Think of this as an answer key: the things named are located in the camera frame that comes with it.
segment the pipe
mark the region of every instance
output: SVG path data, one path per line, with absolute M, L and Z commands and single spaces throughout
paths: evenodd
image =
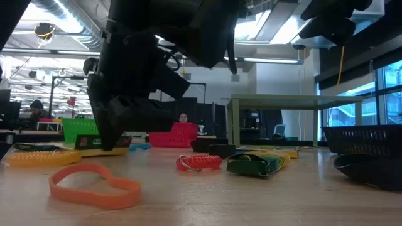
M 91 20 L 91 18 L 82 10 L 82 8 L 71 0 L 32 0 L 32 3 L 52 14 L 62 21 L 75 19 L 82 27 L 83 30 L 80 35 L 74 36 L 74 39 L 81 42 L 90 51 L 100 51 L 102 46 L 102 39 L 100 38 L 100 29 Z

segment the orange silicone loop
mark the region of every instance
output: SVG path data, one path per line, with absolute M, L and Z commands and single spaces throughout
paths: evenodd
M 58 186 L 66 176 L 76 172 L 99 173 L 107 180 L 107 184 L 114 188 L 120 188 L 127 192 L 119 195 L 106 195 L 91 191 L 80 191 Z M 141 184 L 125 178 L 112 175 L 109 169 L 99 164 L 76 164 L 67 166 L 49 177 L 50 194 L 53 198 L 61 201 L 92 205 L 95 207 L 118 210 L 135 206 L 141 197 Z

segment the wooden table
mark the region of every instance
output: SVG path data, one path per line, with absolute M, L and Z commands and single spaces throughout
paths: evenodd
M 221 170 L 175 169 L 187 149 L 150 149 L 128 156 L 85 158 L 142 184 L 137 207 L 106 211 L 49 197 L 48 177 L 60 168 L 0 169 L 1 225 L 401 225 L 402 195 L 348 180 L 327 150 L 301 151 L 299 159 L 266 178 Z M 91 173 L 69 176 L 62 186 L 115 193 Z
M 313 111 L 313 145 L 318 146 L 318 111 L 355 104 L 355 125 L 362 124 L 363 97 L 332 97 L 317 95 L 265 95 L 232 94 L 227 108 L 227 133 L 229 144 L 240 146 L 239 109 L 268 110 L 312 110 Z

